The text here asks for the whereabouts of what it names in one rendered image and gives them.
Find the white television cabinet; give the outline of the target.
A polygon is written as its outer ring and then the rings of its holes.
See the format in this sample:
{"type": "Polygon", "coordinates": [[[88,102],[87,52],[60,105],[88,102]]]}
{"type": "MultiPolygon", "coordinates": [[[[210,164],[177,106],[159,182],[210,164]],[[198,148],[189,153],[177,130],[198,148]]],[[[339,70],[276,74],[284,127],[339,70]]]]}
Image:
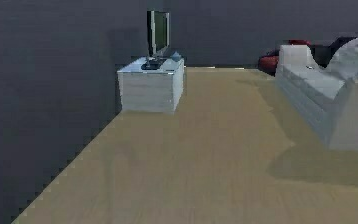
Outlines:
{"type": "Polygon", "coordinates": [[[184,90],[184,59],[142,70],[141,57],[117,71],[123,111],[174,113],[184,90]]]}

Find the black flat television set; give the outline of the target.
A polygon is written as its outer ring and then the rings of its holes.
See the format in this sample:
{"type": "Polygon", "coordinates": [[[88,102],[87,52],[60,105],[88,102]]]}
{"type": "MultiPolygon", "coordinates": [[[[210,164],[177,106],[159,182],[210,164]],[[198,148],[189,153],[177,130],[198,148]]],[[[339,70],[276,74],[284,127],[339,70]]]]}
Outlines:
{"type": "Polygon", "coordinates": [[[168,12],[147,11],[148,56],[142,70],[157,70],[166,61],[166,51],[170,46],[170,14],[168,12]]]}

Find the white sofa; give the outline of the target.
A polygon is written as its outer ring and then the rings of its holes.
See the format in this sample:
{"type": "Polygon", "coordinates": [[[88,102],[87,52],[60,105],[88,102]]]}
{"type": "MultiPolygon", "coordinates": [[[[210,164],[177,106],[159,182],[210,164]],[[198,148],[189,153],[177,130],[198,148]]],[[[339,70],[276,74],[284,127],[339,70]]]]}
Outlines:
{"type": "Polygon", "coordinates": [[[306,45],[281,46],[275,83],[327,148],[358,151],[358,38],[325,67],[306,45]]]}

